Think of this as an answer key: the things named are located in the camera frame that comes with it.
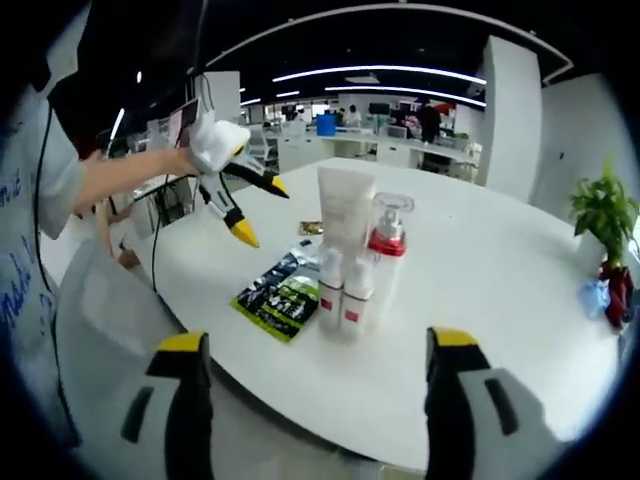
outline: green packet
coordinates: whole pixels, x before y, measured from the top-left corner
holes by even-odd
[[[240,292],[231,306],[289,343],[318,308],[317,271],[316,260],[293,250]]]

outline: blue bin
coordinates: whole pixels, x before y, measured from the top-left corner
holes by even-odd
[[[333,137],[336,134],[336,116],[323,114],[316,117],[316,132],[321,137]]]

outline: round table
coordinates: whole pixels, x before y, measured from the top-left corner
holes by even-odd
[[[377,190],[409,195],[409,248],[396,301],[375,331],[338,342],[311,321],[288,345],[231,300],[320,218],[319,165],[376,174]],[[426,329],[466,330],[495,367],[543,403],[561,439],[585,429],[617,365],[616,337],[585,317],[587,274],[570,225],[489,189],[416,170],[334,158],[283,177],[291,198],[234,193],[260,242],[252,250],[203,209],[163,229],[159,293],[189,330],[209,333],[212,357],[267,405],[305,429],[384,463],[425,470]],[[137,248],[149,273],[152,240]]]

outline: red cap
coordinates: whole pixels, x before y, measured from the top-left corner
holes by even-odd
[[[400,238],[387,238],[374,229],[369,238],[369,249],[382,255],[401,257],[407,251],[407,242],[404,234]]]

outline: green leaves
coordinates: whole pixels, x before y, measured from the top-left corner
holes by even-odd
[[[608,260],[617,264],[633,234],[639,205],[626,197],[622,182],[613,176],[612,157],[607,156],[602,178],[578,182],[571,195],[571,216],[576,219],[575,235],[591,231],[607,249]]]

